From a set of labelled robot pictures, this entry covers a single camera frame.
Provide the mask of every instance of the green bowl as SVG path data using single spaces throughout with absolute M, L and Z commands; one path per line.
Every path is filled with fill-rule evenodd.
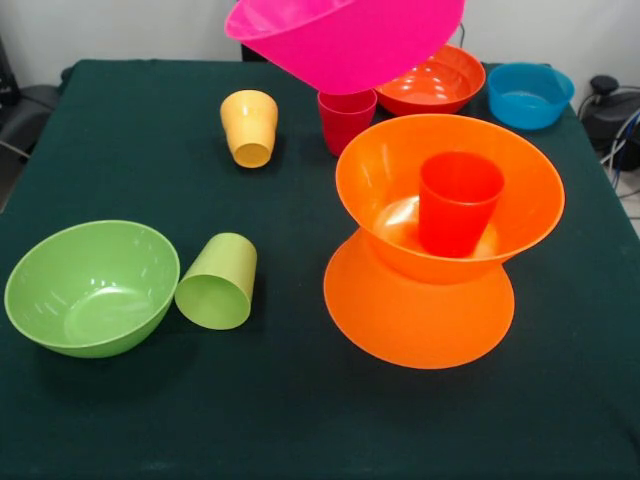
M 72 357 L 110 357 L 153 332 L 179 276 L 178 254 L 156 230 L 120 220 L 84 223 L 18 262 L 4 304 L 13 326 L 36 343 Z

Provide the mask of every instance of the blue bowl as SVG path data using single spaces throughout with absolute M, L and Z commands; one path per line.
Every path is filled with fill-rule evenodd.
M 487 83 L 491 113 L 522 130 L 552 125 L 575 93 L 564 73 L 532 63 L 501 65 L 489 74 Z

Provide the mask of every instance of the pink bowl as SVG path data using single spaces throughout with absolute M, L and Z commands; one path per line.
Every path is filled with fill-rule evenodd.
M 436 52 L 463 8 L 464 0 L 241 0 L 225 32 L 316 90 L 344 95 Z

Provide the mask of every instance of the green cup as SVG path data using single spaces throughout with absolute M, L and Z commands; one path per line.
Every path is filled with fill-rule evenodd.
M 257 260 L 256 248 L 243 236 L 216 235 L 178 284 L 178 308 L 205 328 L 229 330 L 242 325 L 251 313 Z

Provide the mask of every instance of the cup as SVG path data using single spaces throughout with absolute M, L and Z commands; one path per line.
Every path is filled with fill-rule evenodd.
M 222 102 L 220 118 L 238 165 L 258 168 L 271 159 L 278 125 L 278 105 L 273 98 L 257 90 L 235 92 Z
M 377 103 L 374 90 L 350 95 L 318 93 L 322 131 L 333 155 L 340 156 L 351 140 L 369 128 Z
M 213 237 L 176 289 L 176 305 L 192 322 L 214 330 L 242 325 L 251 313 L 257 252 L 237 233 Z
M 471 255 L 503 188 L 500 169 L 480 155 L 447 152 L 429 158 L 420 169 L 423 248 L 440 257 Z

